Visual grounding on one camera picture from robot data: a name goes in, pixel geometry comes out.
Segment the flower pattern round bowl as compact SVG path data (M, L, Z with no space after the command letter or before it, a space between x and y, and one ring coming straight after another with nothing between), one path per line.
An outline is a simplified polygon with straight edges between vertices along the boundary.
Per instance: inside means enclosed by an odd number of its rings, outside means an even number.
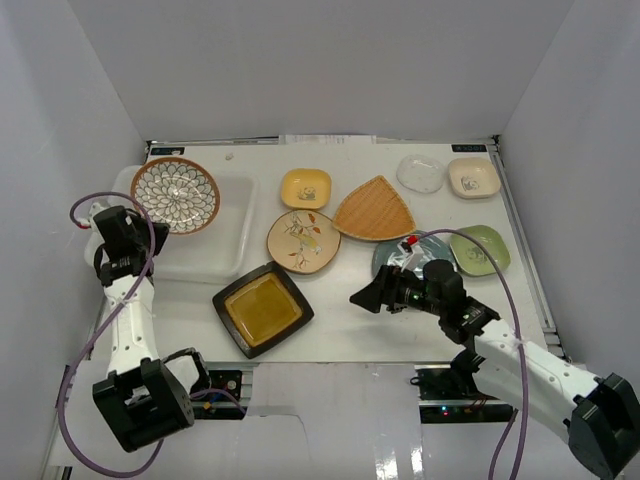
M151 160L134 175L130 194L155 223L174 235L189 235L217 217L221 195L214 177L195 162L179 157Z

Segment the blue-grey round plate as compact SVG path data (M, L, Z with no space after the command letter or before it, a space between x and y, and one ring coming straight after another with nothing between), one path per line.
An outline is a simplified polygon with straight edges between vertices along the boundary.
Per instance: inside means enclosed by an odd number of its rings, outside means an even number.
M410 252L407 252L402 243L406 242L407 238L396 239L386 241L378 244L374 250L372 258L372 276L375 277L383 265L405 267L411 256ZM453 270L457 270L456 261L453 253L448 244L443 242L439 237L432 235L419 239L419 250L422 253L418 260L411 263L411 271L420 280L423 279L423 268L432 260L447 260L453 267Z

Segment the black square amber plate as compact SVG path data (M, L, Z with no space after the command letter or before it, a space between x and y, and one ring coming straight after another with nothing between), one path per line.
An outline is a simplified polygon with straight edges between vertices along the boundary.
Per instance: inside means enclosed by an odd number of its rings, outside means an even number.
M314 317L307 299L274 261L227 285L213 296L212 304L248 359L271 350Z

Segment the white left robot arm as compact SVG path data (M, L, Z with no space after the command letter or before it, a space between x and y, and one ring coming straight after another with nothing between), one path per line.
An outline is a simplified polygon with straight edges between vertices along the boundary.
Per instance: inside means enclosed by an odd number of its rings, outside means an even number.
M93 265L112 321L107 376L92 387L94 403L120 446L136 451L195 421L191 399L205 396L211 374L199 352L158 354L153 330L153 260L169 235L137 211L96 202L90 225L97 238Z

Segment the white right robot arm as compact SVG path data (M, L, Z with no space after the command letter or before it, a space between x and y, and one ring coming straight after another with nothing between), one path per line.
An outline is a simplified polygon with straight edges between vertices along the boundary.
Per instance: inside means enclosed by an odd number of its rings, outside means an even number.
M349 298L371 313L405 308L437 316L447 338L462 346L452 361L453 390L504 401L565 442L576 460L600 479L614 479L639 452L639 400L632 385L611 373L598 376L517 338L508 322L470 296L446 260L422 276L382 266Z

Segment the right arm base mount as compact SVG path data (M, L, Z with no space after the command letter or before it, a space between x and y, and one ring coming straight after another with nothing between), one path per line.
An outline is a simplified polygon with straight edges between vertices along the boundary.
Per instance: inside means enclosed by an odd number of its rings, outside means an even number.
M513 409L479 392L469 374L448 365L416 370L410 384L418 388L423 425L506 422Z

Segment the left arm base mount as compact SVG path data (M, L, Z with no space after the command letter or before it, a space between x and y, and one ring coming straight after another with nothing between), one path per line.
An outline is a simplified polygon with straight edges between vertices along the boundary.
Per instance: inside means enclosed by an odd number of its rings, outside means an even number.
M243 372L238 369L209 370L209 384L192 388L196 420L241 420L245 416Z

